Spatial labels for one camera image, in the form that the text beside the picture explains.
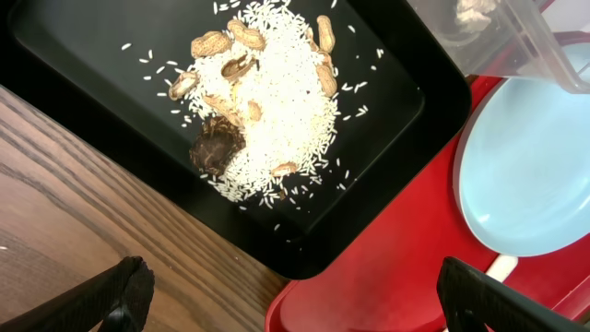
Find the light blue plate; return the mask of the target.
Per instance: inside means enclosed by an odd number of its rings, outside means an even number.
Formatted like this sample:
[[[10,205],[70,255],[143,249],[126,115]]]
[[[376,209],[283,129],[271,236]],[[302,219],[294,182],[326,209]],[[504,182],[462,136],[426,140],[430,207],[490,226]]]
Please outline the light blue plate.
[[[467,227],[497,253],[544,255],[588,235],[588,95],[499,82],[460,139],[454,190]]]

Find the food scraps rice and peanuts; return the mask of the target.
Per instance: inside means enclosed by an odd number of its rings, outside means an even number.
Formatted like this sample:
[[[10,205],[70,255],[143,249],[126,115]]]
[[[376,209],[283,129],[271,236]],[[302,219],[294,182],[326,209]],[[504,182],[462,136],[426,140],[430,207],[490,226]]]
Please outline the food scraps rice and peanuts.
[[[349,6],[217,1],[212,26],[188,34],[191,60],[146,53],[159,96],[182,130],[194,129],[192,172],[166,194],[200,219],[236,205],[276,224],[306,224],[334,200],[327,176],[338,124],[361,117],[362,92],[384,71],[382,43]]]

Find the white tissue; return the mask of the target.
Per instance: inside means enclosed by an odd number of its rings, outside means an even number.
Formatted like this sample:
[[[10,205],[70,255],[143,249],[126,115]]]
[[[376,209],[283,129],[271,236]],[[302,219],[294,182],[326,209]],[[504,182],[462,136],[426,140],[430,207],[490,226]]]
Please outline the white tissue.
[[[489,13],[497,5],[497,0],[458,0],[455,23],[467,32],[483,31],[491,23]]]

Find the white plastic fork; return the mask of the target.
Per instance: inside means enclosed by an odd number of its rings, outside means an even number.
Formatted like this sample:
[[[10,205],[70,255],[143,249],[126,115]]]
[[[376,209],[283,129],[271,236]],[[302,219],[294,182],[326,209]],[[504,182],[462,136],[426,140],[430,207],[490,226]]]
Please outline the white plastic fork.
[[[498,255],[485,274],[503,283],[513,273],[518,265],[518,258],[510,255]]]

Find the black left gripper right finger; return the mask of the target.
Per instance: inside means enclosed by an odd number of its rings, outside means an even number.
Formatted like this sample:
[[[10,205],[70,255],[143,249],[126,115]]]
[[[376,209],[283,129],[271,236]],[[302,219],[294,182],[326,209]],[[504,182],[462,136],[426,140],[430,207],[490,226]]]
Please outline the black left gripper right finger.
[[[444,258],[437,293],[449,332],[589,332],[455,257]]]

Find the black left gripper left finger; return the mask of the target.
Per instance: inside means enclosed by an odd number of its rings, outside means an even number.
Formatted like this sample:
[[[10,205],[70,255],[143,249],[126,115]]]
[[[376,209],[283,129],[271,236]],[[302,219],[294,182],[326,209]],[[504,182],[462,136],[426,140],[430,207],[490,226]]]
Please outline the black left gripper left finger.
[[[140,256],[120,263],[24,314],[5,332],[141,332],[155,290],[155,274]]]

